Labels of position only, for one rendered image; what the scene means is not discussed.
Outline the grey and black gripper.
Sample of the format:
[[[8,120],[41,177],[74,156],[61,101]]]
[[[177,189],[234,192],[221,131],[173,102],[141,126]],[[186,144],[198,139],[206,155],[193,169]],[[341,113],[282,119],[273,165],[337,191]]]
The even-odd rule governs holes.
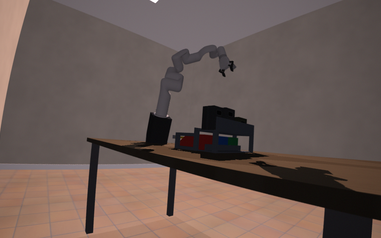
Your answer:
[[[222,75],[225,77],[224,71],[230,67],[231,71],[233,71],[233,64],[234,61],[230,61],[227,56],[221,57],[219,61],[220,70],[218,72],[222,73]]]

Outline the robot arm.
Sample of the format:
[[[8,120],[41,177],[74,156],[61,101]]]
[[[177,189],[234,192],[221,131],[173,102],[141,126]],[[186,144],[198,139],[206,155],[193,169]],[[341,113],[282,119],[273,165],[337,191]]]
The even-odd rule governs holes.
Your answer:
[[[168,107],[171,99],[169,91],[180,92],[182,90],[184,76],[180,74],[183,71],[184,64],[195,63],[201,60],[205,53],[210,54],[210,58],[227,56],[223,46],[216,47],[216,45],[208,45],[203,47],[196,53],[189,53],[188,49],[180,50],[171,56],[174,67],[169,67],[166,71],[165,77],[161,80],[160,95],[155,116],[161,118],[168,118]],[[182,62],[183,61],[183,62]]]

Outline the blue bin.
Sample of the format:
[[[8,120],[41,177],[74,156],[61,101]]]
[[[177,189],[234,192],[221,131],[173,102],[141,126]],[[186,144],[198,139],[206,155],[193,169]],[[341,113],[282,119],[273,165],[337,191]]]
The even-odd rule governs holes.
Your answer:
[[[228,137],[219,137],[218,138],[218,145],[228,145]]]

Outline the dark grey metal shelf rack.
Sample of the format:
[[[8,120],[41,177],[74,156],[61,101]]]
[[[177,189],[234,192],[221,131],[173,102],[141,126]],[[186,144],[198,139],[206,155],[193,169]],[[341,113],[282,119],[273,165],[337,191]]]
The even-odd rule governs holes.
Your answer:
[[[200,132],[213,133],[213,144],[205,144],[204,150],[198,149]],[[240,152],[240,145],[218,145],[219,134],[237,134],[233,136],[233,138],[236,138],[237,136],[249,137],[249,151]],[[194,137],[193,147],[181,146],[181,136]],[[205,151],[212,153],[253,153],[254,125],[216,117],[216,130],[202,130],[201,128],[194,128],[194,133],[176,132],[176,135],[173,135],[173,139],[175,139],[175,148],[178,149]]]

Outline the olive green case with orange latches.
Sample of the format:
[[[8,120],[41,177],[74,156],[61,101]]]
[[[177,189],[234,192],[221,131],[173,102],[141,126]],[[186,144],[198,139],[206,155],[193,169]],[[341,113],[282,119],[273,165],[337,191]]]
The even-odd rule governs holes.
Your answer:
[[[242,123],[247,123],[247,119],[241,117],[234,117],[234,120]]]

